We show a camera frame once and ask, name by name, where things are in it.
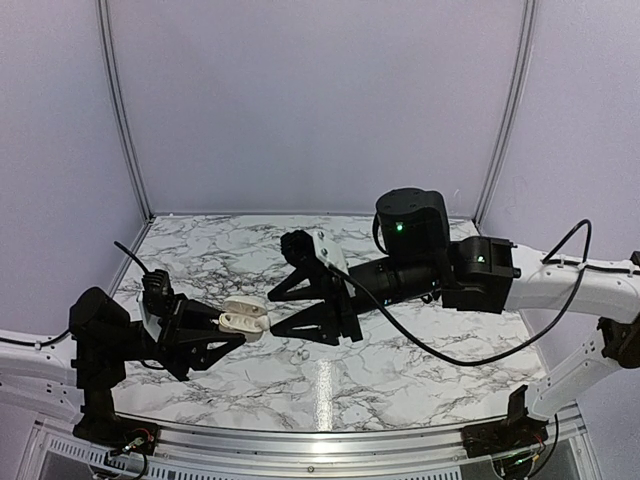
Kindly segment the white earbud charging case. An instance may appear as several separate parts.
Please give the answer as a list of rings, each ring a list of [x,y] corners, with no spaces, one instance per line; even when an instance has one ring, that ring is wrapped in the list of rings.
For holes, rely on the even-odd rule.
[[[270,330],[271,321],[260,298],[233,295],[222,302],[218,325],[223,332],[243,334],[251,343],[260,340]]]

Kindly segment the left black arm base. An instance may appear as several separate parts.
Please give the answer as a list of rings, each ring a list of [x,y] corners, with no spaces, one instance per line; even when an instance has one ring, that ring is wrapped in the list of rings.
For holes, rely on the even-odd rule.
[[[159,425],[118,415],[110,390],[86,390],[80,412],[81,418],[72,431],[74,437],[117,450],[141,439],[138,451],[147,455],[154,452]]]

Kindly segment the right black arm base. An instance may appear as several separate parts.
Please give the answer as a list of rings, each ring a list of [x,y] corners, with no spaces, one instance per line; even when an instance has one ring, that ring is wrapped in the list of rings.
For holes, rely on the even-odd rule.
[[[524,385],[509,395],[505,418],[462,428],[461,440],[469,458],[500,454],[548,439],[548,421],[529,416],[527,390]]]

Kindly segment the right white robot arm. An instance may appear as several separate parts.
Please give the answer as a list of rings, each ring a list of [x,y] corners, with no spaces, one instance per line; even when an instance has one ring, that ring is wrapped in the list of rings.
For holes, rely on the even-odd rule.
[[[269,292],[273,302],[308,307],[275,324],[273,335],[326,345],[359,341],[359,315],[407,300],[433,298],[457,311],[500,314],[548,309],[594,315],[594,333],[545,379],[509,397],[495,438],[515,448],[564,404],[607,376],[639,365],[639,261],[592,261],[541,252],[493,237],[450,237],[443,196],[414,187],[376,202],[372,235],[379,259],[348,266],[338,244],[296,230],[280,241],[291,274]]]

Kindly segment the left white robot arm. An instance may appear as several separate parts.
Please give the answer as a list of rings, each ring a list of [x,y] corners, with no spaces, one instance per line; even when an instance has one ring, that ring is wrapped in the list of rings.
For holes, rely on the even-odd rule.
[[[204,371],[242,346],[241,333],[218,326],[219,311],[183,294],[143,292],[141,318],[103,290],[84,292],[60,339],[10,340],[1,345],[1,401],[70,423],[86,422],[106,445],[125,438],[126,423],[112,390],[129,362],[153,361],[179,381]]]

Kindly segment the front aluminium rail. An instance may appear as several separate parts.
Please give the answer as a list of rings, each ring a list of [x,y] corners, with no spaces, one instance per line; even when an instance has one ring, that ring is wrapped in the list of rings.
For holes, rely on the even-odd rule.
[[[576,406],[543,439],[499,450],[487,421],[390,431],[251,431],[157,421],[153,451],[111,456],[41,415],[20,479],[598,479]]]

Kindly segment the right aluminium corner post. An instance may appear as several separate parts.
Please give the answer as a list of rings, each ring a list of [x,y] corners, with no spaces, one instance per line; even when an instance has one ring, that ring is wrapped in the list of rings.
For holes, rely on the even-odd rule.
[[[526,86],[531,52],[534,43],[539,2],[523,2],[522,18],[516,44],[515,60],[512,68],[506,103],[499,123],[489,166],[486,171],[481,193],[473,215],[474,225],[482,230],[489,214],[491,202],[495,196],[500,174],[506,162],[511,134],[517,118],[519,106]]]

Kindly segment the aluminium corner post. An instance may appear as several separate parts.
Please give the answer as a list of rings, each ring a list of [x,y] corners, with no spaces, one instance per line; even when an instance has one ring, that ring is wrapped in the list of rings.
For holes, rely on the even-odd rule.
[[[143,221],[145,223],[150,223],[154,219],[154,214],[144,184],[142,170],[138,161],[134,138],[127,115],[127,108],[117,63],[110,2],[107,0],[97,0],[95,2],[95,6],[101,52],[105,64],[106,81],[113,109],[116,131],[121,144],[126,169],[138,211]]]
[[[523,2],[522,18],[516,44],[515,60],[512,68],[506,103],[499,123],[489,166],[486,171],[481,193],[473,215],[474,225],[482,230],[489,214],[491,202],[495,196],[500,174],[506,162],[511,134],[517,118],[519,106],[526,86],[531,52],[534,43],[539,2]]]

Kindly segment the left aluminium corner post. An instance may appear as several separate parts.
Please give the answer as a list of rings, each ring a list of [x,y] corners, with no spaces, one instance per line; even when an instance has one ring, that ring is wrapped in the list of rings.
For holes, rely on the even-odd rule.
[[[142,170],[138,161],[134,138],[127,115],[127,108],[117,63],[110,2],[107,0],[97,0],[95,2],[95,6],[101,52],[105,64],[106,81],[113,109],[116,131],[121,144],[126,169],[138,211],[143,221],[145,223],[150,223],[154,219],[154,214],[144,184]]]

